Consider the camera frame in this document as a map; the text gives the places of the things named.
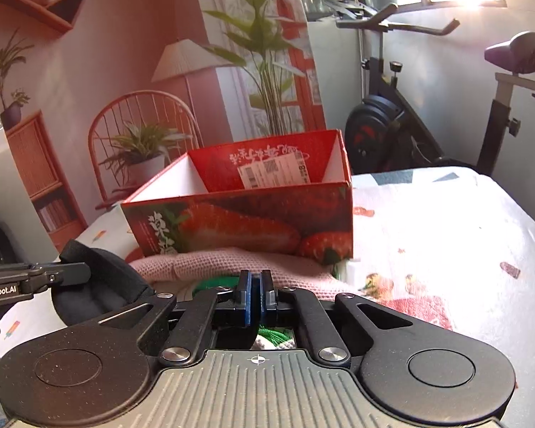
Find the pink knitted cloth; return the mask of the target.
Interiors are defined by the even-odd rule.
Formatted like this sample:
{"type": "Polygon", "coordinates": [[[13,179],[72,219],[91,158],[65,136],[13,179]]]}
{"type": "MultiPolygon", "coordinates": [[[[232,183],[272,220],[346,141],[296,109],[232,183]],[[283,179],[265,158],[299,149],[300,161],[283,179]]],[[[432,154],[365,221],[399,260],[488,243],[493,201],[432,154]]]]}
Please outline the pink knitted cloth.
{"type": "Polygon", "coordinates": [[[180,300],[192,300],[196,287],[205,280],[238,277],[242,270],[269,270],[275,288],[303,288],[320,300],[353,292],[350,285],[311,259],[237,248],[154,255],[133,261],[131,267],[156,291],[174,293],[180,300]]]}

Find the living room backdrop poster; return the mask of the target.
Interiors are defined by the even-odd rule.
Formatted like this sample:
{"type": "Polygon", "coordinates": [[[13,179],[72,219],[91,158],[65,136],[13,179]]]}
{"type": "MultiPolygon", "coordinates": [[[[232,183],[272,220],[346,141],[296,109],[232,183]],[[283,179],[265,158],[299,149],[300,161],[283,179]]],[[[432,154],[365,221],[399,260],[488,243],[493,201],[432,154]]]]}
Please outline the living room backdrop poster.
{"type": "Polygon", "coordinates": [[[326,125],[322,0],[0,0],[0,125],[51,251],[188,150],[326,125]]]}

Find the red strawberry cardboard box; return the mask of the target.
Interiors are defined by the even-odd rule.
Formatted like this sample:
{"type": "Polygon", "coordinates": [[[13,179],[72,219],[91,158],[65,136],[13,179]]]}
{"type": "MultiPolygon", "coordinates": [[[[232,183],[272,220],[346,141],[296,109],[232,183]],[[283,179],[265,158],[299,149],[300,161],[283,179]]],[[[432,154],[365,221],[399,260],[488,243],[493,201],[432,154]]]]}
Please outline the red strawberry cardboard box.
{"type": "Polygon", "coordinates": [[[240,248],[333,265],[353,255],[353,187],[337,129],[188,151],[122,211],[146,256],[240,248]]]}

